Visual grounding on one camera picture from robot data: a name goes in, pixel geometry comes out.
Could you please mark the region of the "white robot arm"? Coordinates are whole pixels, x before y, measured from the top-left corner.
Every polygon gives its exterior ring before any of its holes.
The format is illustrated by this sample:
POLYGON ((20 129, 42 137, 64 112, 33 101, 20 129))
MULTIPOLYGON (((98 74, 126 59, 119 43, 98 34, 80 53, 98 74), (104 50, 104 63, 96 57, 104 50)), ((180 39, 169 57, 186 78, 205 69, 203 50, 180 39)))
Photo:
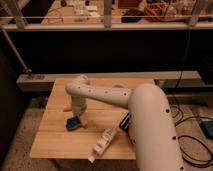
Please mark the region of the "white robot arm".
POLYGON ((86 75, 80 75, 65 86, 65 91, 71 96, 74 115, 85 112, 87 98, 128 110, 138 171, 185 171, 170 105, 159 86, 92 86, 86 75))

